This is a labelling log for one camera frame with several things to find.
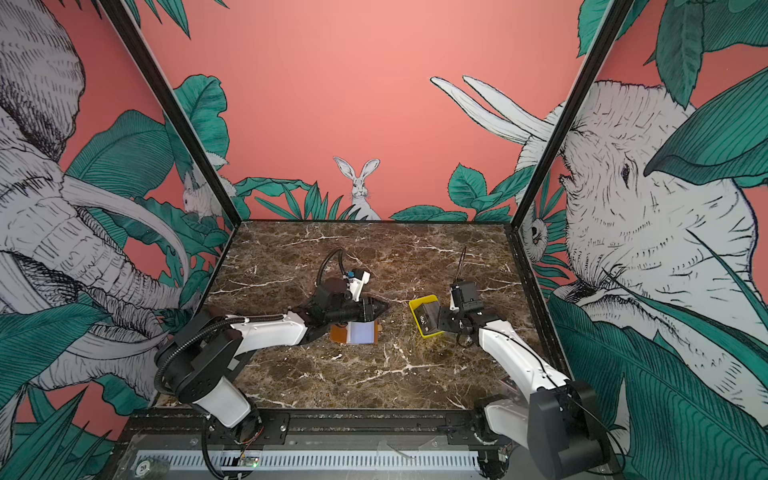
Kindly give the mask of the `brown leather card holder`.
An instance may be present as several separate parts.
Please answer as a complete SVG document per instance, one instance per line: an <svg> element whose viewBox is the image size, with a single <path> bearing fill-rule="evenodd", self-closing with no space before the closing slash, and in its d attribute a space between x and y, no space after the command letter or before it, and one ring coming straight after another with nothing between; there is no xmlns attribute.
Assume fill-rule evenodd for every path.
<svg viewBox="0 0 768 480"><path fill-rule="evenodd" d="M373 322L349 322L345 325L334 324L330 328L330 339L339 344L368 345L376 344L380 325Z"/></svg>

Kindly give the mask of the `yellow plastic card tray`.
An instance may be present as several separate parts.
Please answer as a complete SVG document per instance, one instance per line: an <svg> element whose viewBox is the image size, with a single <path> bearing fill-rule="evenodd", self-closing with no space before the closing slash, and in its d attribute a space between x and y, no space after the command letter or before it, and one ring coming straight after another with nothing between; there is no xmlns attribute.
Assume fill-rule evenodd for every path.
<svg viewBox="0 0 768 480"><path fill-rule="evenodd" d="M422 338L441 335L441 305L436 295L420 297L408 302L417 330Z"/></svg>

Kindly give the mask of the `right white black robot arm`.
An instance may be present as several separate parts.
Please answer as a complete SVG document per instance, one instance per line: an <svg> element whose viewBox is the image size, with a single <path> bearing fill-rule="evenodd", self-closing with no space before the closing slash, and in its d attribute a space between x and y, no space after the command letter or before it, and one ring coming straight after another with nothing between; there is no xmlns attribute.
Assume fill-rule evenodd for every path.
<svg viewBox="0 0 768 480"><path fill-rule="evenodd" d="M547 479L564 479L609 463L612 447L594 389L549 365L484 304L473 282L453 283L450 294L450 306L439 310L441 325L488 353L527 402L522 407L500 399L483 406L487 429L526 448Z"/></svg>

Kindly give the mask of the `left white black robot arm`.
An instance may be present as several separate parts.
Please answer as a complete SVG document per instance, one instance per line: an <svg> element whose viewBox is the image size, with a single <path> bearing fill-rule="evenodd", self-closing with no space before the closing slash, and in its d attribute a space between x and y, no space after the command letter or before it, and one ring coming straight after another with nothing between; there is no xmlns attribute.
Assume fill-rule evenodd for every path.
<svg viewBox="0 0 768 480"><path fill-rule="evenodd" d="M365 277L321 282L306 301L284 314L196 315L155 356L155 389L218 421L227 429L259 422L256 408L234 380L253 354L309 344L342 323L370 323L389 303L362 292Z"/></svg>

